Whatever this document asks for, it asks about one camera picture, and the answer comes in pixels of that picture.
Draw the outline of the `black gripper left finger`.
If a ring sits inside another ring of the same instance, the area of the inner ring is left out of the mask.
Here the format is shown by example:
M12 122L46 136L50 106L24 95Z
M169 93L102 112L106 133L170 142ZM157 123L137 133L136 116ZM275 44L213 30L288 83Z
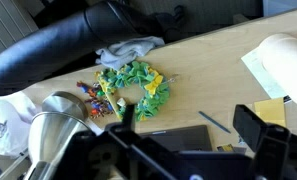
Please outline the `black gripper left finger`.
M122 118L122 130L133 131L135 128L135 106L127 105Z

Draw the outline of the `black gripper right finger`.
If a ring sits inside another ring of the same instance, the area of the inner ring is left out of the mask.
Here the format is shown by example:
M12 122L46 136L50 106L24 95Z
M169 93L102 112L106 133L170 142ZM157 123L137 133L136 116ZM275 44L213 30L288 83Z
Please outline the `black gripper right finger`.
M256 152L267 124L247 106L238 104L235 106L233 127L249 148Z

